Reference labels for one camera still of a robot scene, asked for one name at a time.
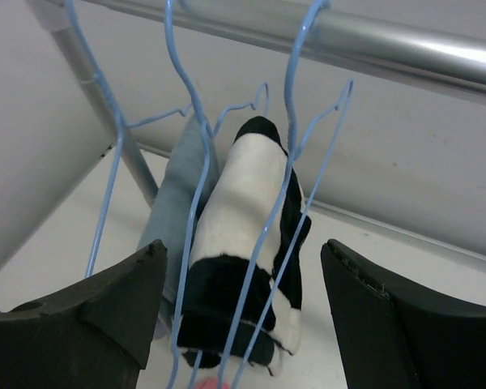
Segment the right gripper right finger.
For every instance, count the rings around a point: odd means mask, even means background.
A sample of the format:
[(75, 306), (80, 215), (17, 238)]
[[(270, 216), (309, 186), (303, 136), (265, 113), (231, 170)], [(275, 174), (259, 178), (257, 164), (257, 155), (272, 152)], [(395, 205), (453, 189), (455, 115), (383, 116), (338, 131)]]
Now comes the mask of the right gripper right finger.
[(486, 306), (430, 289), (343, 243), (321, 265), (350, 388), (486, 388)]

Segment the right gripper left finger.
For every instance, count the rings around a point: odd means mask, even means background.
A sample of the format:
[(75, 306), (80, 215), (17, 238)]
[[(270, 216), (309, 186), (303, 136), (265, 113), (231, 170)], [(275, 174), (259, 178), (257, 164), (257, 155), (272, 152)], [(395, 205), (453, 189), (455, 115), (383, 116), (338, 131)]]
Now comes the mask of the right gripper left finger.
[(167, 267), (155, 240), (57, 292), (0, 311), (0, 388), (135, 388)]

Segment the pink t shirt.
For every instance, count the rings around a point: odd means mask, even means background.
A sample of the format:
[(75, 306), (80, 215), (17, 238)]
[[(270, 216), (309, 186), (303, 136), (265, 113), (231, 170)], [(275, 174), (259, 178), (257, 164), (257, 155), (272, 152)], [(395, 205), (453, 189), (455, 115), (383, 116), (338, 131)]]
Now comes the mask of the pink t shirt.
[(215, 377), (202, 378), (197, 381), (193, 389), (230, 389), (231, 385)]

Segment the black and white garment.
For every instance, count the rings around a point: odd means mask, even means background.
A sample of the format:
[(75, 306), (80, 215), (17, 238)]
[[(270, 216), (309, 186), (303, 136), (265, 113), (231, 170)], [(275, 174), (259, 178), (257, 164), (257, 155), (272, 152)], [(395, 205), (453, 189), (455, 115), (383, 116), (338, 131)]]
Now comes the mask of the black and white garment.
[(270, 119), (253, 117), (237, 132), (190, 252), (177, 335), (189, 365), (220, 364), (240, 297), (231, 357), (276, 376), (300, 348), (300, 252), (312, 221), (287, 160)]

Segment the light blue denim garment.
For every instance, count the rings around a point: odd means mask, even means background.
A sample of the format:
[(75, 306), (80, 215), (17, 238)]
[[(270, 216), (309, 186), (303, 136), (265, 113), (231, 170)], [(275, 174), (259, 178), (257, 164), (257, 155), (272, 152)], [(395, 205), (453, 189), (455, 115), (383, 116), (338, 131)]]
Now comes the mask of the light blue denim garment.
[(177, 299), (186, 226), (202, 176), (204, 156), (201, 125), (191, 115), (168, 159), (164, 179), (137, 245), (141, 249), (160, 240), (167, 249), (162, 298), (169, 305)]

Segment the white clothes rack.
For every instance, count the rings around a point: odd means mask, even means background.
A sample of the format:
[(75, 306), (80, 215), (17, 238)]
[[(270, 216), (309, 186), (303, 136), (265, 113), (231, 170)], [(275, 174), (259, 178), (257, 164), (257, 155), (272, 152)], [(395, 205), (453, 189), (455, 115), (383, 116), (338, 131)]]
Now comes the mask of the white clothes rack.
[[(486, 106), (486, 40), (286, 1), (182, 1), (174, 23), (293, 57)], [(414, 136), (402, 155), (365, 157), (318, 196), (326, 205), (371, 211), (388, 203), (486, 207), (486, 121), (448, 109), (441, 145)]]

